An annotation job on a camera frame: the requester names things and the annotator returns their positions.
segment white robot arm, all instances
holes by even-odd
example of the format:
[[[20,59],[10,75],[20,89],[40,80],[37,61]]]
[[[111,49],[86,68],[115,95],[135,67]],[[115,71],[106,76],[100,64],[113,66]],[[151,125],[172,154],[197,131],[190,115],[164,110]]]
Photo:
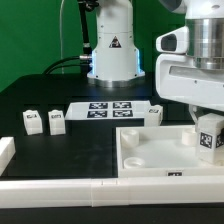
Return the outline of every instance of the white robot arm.
[[[157,50],[163,53],[156,63],[157,91],[162,98],[190,105],[197,156],[222,165],[224,117],[197,119],[194,112],[197,107],[224,111],[224,0],[160,2],[172,12],[186,12],[186,25],[157,39]]]
[[[98,44],[88,80],[103,87],[125,87],[143,78],[134,45],[133,7],[129,0],[98,0]]]

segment sticker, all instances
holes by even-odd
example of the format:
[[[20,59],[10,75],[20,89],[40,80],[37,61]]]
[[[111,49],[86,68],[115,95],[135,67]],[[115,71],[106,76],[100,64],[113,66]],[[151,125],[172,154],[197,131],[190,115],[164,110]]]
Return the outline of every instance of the sticker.
[[[181,176],[183,176],[183,172],[182,171],[171,171],[171,172],[167,172],[167,176],[181,177]]]
[[[219,148],[224,145],[224,141],[222,139],[222,134],[217,136],[216,148]]]
[[[37,118],[36,114],[29,114],[26,116],[28,119]]]
[[[113,117],[133,117],[132,110],[114,110]]]
[[[61,118],[61,115],[60,115],[60,114],[51,115],[51,118],[52,118],[52,119]]]
[[[87,118],[105,118],[107,117],[107,111],[89,111]]]
[[[131,102],[116,102],[113,103],[114,109],[128,109],[131,108]]]
[[[149,113],[157,114],[157,113],[159,113],[159,110],[156,110],[156,109],[150,109],[150,110],[149,110]]]
[[[120,42],[119,42],[119,40],[117,39],[116,36],[112,40],[112,42],[110,44],[110,48],[121,48],[121,44],[120,44]]]
[[[201,133],[200,145],[211,149],[212,148],[212,136],[205,134],[205,133]]]
[[[108,103],[90,103],[89,104],[89,109],[107,109],[108,108]]]

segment table surface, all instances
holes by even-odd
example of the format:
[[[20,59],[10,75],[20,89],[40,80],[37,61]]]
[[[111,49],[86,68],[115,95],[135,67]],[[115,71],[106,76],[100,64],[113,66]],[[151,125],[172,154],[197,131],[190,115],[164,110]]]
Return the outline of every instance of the table surface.
[[[116,127],[142,126],[143,119],[66,121],[66,135],[50,136],[48,111],[71,102],[150,100],[164,106],[164,125],[192,124],[187,105],[158,97],[154,75],[133,87],[91,86],[80,74],[29,75],[0,94],[0,136],[15,137],[16,156],[0,181],[117,177]],[[27,136],[22,112],[38,110],[44,133]],[[0,223],[223,223],[223,204],[148,205],[107,208],[0,210]]]

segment green wall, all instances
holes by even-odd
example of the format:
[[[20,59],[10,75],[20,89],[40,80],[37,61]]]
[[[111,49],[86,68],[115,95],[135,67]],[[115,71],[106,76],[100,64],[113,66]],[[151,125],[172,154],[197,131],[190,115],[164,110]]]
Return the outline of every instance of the green wall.
[[[155,40],[179,28],[184,16],[171,14],[158,0],[134,0],[135,43],[142,52],[145,71],[154,71],[158,53]],[[61,0],[4,0],[0,2],[0,91],[18,77],[41,74],[60,59],[59,12]],[[95,14],[88,13],[92,46],[96,45]],[[64,56],[82,53],[77,0],[66,0]],[[73,68],[66,72],[77,72]]]

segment white block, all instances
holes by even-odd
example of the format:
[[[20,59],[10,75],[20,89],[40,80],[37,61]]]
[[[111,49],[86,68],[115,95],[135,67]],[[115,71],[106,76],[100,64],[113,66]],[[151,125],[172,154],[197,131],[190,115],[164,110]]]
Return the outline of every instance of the white block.
[[[214,165],[224,163],[224,117],[207,114],[199,118],[198,142],[196,155],[198,158]]]
[[[24,125],[28,135],[43,133],[43,126],[37,110],[23,112]]]
[[[160,126],[163,120],[163,107],[160,105],[151,106],[145,113],[144,126],[156,127]]]
[[[65,134],[65,118],[62,111],[53,110],[48,112],[51,135]]]
[[[1,138],[0,140],[0,176],[15,154],[15,144],[12,137]]]

